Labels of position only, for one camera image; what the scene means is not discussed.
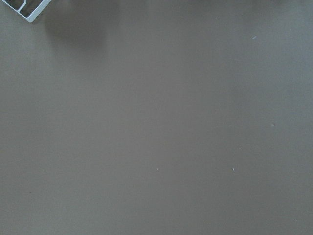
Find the aluminium frame post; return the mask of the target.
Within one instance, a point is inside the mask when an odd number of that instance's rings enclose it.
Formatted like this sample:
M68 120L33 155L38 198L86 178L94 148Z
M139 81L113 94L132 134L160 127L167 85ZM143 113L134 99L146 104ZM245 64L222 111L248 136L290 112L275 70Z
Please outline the aluminium frame post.
M2 2L29 23L32 23L52 0L2 0Z

